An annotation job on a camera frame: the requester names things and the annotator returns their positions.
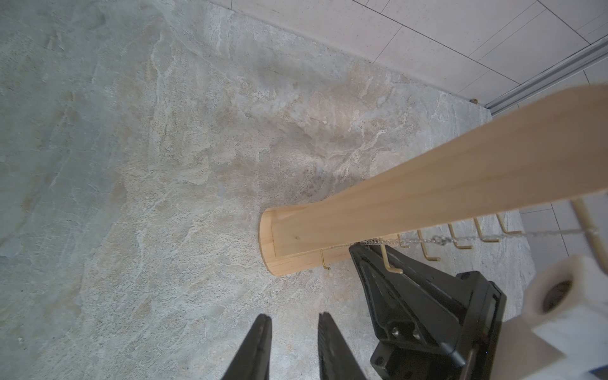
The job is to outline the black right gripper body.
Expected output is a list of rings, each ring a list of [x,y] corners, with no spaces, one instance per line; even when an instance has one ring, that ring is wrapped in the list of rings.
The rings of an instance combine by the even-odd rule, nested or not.
[[[505,303],[480,272],[371,272],[370,362],[383,379],[487,379]]]

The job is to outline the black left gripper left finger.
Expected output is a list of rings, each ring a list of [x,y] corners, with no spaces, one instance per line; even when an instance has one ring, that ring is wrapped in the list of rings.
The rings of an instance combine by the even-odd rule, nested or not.
[[[222,380],[269,380],[272,318],[259,314],[245,336]]]

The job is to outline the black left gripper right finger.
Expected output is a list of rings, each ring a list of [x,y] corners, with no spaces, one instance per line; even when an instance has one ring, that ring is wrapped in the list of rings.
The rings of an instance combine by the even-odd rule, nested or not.
[[[318,362],[321,380],[366,379],[328,312],[318,318]]]

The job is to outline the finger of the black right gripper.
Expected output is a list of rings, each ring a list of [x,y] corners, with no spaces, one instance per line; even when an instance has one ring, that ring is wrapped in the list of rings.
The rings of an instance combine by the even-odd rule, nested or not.
[[[364,287],[375,335],[383,343],[432,354],[466,354],[464,337],[474,276],[449,275],[386,249],[390,272],[377,245],[348,249]]]

